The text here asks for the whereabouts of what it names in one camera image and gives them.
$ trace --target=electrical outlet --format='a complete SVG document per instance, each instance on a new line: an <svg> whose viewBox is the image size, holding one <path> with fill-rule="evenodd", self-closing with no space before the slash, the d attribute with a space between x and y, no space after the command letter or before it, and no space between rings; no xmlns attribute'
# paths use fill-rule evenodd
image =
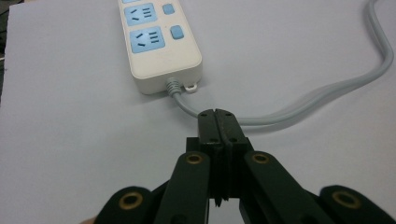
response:
<svg viewBox="0 0 396 224"><path fill-rule="evenodd" d="M141 53L152 49L165 47L163 33L159 26L150 27L143 30L132 31L129 34L133 53Z"/></svg>
<svg viewBox="0 0 396 224"><path fill-rule="evenodd" d="M146 3L135 7L126 7L124 13L126 22L129 26L157 20L157 14L155 13L152 3Z"/></svg>
<svg viewBox="0 0 396 224"><path fill-rule="evenodd" d="M144 94L166 91L177 78L197 90L202 55L179 0L117 0L131 73Z"/></svg>

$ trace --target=mounting hole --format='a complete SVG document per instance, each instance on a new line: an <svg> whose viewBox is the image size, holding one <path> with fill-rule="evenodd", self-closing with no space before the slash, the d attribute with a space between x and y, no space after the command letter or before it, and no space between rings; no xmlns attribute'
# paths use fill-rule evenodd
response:
<svg viewBox="0 0 396 224"><path fill-rule="evenodd" d="M134 191L124 194L124 196L120 198L119 206L123 210L131 210L140 206L142 202L143 196L139 192Z"/></svg>
<svg viewBox="0 0 396 224"><path fill-rule="evenodd" d="M183 215L174 215L171 224L187 224L187 218Z"/></svg>
<svg viewBox="0 0 396 224"><path fill-rule="evenodd" d="M300 218L301 223L303 224L319 224L318 220L315 217L309 215L303 215Z"/></svg>
<svg viewBox="0 0 396 224"><path fill-rule="evenodd" d="M197 91L197 89L198 89L197 87L198 87L197 84L194 83L194 84L189 85L189 86L184 86L184 89L186 89L186 92L191 93L191 92Z"/></svg>
<svg viewBox="0 0 396 224"><path fill-rule="evenodd" d="M332 198L339 204L350 209L358 209L361 207L361 200L355 195L341 190L332 194Z"/></svg>
<svg viewBox="0 0 396 224"><path fill-rule="evenodd" d="M187 162L189 164L199 164L203 161L204 159L198 155L198 154L191 154L190 156L187 157Z"/></svg>
<svg viewBox="0 0 396 224"><path fill-rule="evenodd" d="M260 163L260 164L265 164L268 161L270 161L270 159L267 156L263 155L263 154L254 154L252 159L255 162Z"/></svg>

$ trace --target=blue switch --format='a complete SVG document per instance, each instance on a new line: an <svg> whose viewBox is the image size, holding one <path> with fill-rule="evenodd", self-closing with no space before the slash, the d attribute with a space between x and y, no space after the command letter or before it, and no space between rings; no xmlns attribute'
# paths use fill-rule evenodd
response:
<svg viewBox="0 0 396 224"><path fill-rule="evenodd" d="M184 37L183 30L179 25L171 27L171 34L174 39L181 39Z"/></svg>
<svg viewBox="0 0 396 224"><path fill-rule="evenodd" d="M172 4L163 5L163 13L165 13L165 15L174 14L175 13L175 9L173 8Z"/></svg>

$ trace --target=white power strip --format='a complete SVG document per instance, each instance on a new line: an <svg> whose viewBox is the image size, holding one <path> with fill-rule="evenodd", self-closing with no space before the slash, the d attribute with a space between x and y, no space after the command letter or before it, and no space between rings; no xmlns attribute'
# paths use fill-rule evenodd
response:
<svg viewBox="0 0 396 224"><path fill-rule="evenodd" d="M166 90L175 77L195 91L202 55L177 0L119 0L131 72L145 94Z"/></svg>

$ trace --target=screw hole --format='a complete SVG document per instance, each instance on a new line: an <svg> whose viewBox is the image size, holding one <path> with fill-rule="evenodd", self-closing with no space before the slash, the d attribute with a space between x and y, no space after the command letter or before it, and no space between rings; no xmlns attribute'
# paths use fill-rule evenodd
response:
<svg viewBox="0 0 396 224"><path fill-rule="evenodd" d="M336 191L332 194L332 198L347 208L358 209L361 207L361 200L347 191Z"/></svg>
<svg viewBox="0 0 396 224"><path fill-rule="evenodd" d="M263 154L255 154L255 155L253 155L253 160L254 160L255 162L257 162L257 163L265 164L265 163L267 163L270 159L269 159L267 156L263 155Z"/></svg>
<svg viewBox="0 0 396 224"><path fill-rule="evenodd" d="M120 198L119 206L123 210L131 210L140 206L143 196L139 192L130 192Z"/></svg>
<svg viewBox="0 0 396 224"><path fill-rule="evenodd" d="M204 160L204 159L203 159L200 155L197 155L197 154L192 154L192 155L190 155L190 156L187 157L187 162L188 162L189 164L199 164L199 163L201 163L203 160Z"/></svg>

